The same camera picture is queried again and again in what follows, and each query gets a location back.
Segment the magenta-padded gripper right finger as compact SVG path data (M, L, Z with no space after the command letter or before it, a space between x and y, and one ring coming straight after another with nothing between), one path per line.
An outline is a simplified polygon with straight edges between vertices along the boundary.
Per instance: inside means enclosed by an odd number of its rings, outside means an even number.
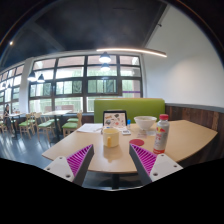
M166 154L156 155L134 144L129 145L129 154L143 186L182 169L178 163Z

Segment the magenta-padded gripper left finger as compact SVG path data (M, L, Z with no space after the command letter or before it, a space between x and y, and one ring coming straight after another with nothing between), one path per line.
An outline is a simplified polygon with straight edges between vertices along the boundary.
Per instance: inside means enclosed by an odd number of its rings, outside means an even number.
M94 146L90 144L68 157L57 157L45 168L45 171L81 186L93 155Z

